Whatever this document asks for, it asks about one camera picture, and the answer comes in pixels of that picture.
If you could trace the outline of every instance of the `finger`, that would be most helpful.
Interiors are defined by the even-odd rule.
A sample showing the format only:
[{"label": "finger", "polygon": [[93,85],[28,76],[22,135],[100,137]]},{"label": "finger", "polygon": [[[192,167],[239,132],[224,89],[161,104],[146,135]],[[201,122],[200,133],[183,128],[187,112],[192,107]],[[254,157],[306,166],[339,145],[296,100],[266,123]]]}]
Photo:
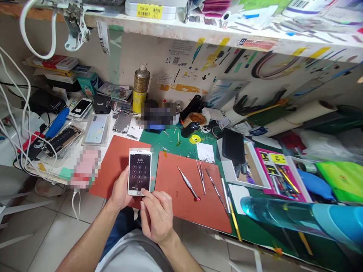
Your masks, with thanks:
[{"label": "finger", "polygon": [[169,211],[166,211],[169,215],[173,216],[173,198],[167,194],[166,192],[161,191],[162,194],[164,194],[168,200],[168,207]]},{"label": "finger", "polygon": [[150,200],[150,198],[144,197],[143,203],[145,204],[145,207],[146,207],[147,211],[149,212],[151,223],[155,223],[158,220],[160,220],[160,214],[159,214],[159,211],[156,208],[154,202],[152,202]]},{"label": "finger", "polygon": [[166,195],[168,195],[167,193],[161,193],[158,191],[154,191],[152,192],[152,194],[160,201],[161,206],[163,207],[164,211],[167,214],[173,213],[173,210],[170,209],[170,204],[169,204],[169,200],[168,197]]},{"label": "finger", "polygon": [[126,181],[127,180],[127,176],[129,175],[129,166],[126,166],[125,170],[123,170],[120,174],[120,176],[118,177],[119,180],[121,181]]},{"label": "finger", "polygon": [[140,202],[140,215],[141,215],[141,228],[143,229],[143,233],[147,238],[151,238],[151,230],[150,230],[150,215],[147,212],[144,202]]},{"label": "finger", "polygon": [[159,200],[152,193],[150,193],[148,190],[145,189],[141,189],[141,192],[144,194],[146,198],[149,198],[154,203],[158,211],[160,211],[161,213],[164,211]]}]

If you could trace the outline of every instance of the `pink case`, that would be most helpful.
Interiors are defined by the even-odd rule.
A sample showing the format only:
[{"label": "pink case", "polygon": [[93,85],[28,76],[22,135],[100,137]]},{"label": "pink case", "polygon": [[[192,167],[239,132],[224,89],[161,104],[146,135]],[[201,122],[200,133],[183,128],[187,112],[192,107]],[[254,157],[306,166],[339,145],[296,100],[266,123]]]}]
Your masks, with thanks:
[{"label": "pink case", "polygon": [[[270,175],[268,174],[267,170],[266,170],[266,166],[264,164],[264,161],[262,159],[262,156],[260,154],[260,152],[264,152],[264,153],[274,153],[274,154],[282,154],[282,153],[278,153],[278,152],[273,152],[273,151],[270,151],[270,150],[266,150],[266,149],[262,149],[262,148],[255,148],[256,150],[256,153],[257,153],[257,157],[258,159],[260,160],[260,163],[262,165],[262,168],[265,172],[265,175],[266,175],[266,178],[268,180],[268,182],[270,183],[271,185],[271,189],[264,189],[264,193],[267,194],[267,195],[272,195],[272,196],[275,196],[275,197],[278,197],[278,198],[282,198],[282,199],[285,199],[285,200],[295,200],[295,201],[299,201],[299,200],[296,200],[296,199],[293,199],[293,198],[289,198],[287,196],[284,196],[284,195],[279,195],[275,189],[274,189],[274,186],[273,186],[273,182],[272,180],[270,179]],[[289,179],[291,180],[291,182],[296,186],[296,188],[301,192],[301,188],[299,186],[299,184],[296,182],[294,176],[291,174],[291,170],[290,170],[290,167],[287,166],[287,165],[284,165],[284,168],[287,170],[287,175],[289,177]],[[298,194],[298,198],[300,199],[300,202],[307,202],[306,201],[306,198],[304,197],[304,195],[302,193]]]}]

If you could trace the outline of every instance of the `jeans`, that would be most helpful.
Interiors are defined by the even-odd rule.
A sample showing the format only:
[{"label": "jeans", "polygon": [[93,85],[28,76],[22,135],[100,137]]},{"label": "jeans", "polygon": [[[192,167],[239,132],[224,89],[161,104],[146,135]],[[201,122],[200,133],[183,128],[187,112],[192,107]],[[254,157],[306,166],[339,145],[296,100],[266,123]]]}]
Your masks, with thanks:
[{"label": "jeans", "polygon": [[128,234],[134,229],[141,229],[141,216],[140,211],[137,220],[134,220],[134,211],[131,207],[125,207],[117,215],[115,224],[111,230],[110,236],[107,239],[105,248],[100,261],[110,251],[111,248],[120,240],[124,235]]}]

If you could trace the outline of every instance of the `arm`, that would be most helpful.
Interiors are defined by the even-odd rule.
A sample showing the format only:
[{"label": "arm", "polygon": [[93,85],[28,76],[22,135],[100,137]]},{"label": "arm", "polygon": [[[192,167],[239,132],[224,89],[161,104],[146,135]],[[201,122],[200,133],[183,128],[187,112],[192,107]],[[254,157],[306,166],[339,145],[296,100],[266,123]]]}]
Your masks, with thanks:
[{"label": "arm", "polygon": [[109,201],[63,259],[56,272],[95,271],[118,213],[132,198],[127,194],[128,173],[127,166],[116,180]]},{"label": "arm", "polygon": [[172,198],[165,192],[142,189],[141,223],[146,237],[157,243],[175,272],[203,272],[173,229]]}]

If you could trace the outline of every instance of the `blue plastic bottle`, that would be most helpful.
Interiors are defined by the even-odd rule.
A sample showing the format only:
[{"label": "blue plastic bottle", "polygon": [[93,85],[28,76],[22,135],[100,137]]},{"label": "blue plastic bottle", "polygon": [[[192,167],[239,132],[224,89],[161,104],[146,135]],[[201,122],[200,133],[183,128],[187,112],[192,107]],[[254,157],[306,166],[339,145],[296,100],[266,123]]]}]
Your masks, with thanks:
[{"label": "blue plastic bottle", "polygon": [[242,198],[240,203],[254,220],[338,241],[363,253],[363,207],[251,196]]}]

